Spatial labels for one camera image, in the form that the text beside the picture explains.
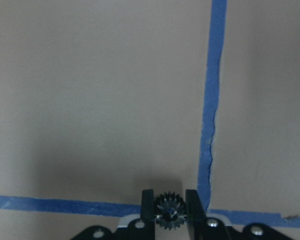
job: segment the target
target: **blue tape line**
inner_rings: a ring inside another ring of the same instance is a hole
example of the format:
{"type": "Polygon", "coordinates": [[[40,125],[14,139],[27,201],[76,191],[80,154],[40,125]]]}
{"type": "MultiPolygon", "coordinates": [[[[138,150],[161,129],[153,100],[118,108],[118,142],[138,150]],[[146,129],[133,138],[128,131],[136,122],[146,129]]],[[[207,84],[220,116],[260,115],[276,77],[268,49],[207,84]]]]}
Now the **blue tape line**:
{"type": "Polygon", "coordinates": [[[254,212],[254,211],[229,211],[210,209],[209,213],[220,214],[229,218],[232,224],[248,225],[262,223],[272,227],[300,228],[300,217],[284,219],[279,213],[254,212]]]}
{"type": "Polygon", "coordinates": [[[141,208],[132,204],[0,195],[0,209],[123,217],[139,214],[141,208]]]}
{"type": "Polygon", "coordinates": [[[219,103],[219,66],[224,45],[226,9],[227,0],[212,1],[197,181],[197,191],[206,210],[211,198],[212,143],[215,134],[215,116],[219,103]]]}

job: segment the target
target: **gear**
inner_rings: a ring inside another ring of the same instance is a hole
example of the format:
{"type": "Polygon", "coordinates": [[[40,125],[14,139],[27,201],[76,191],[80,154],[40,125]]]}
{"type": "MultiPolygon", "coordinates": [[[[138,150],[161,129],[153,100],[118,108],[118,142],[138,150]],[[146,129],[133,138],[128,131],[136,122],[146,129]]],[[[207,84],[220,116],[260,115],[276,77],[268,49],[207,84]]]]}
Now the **gear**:
{"type": "Polygon", "coordinates": [[[186,203],[174,192],[161,194],[154,201],[155,222],[171,230],[179,228],[186,220],[186,203]]]}

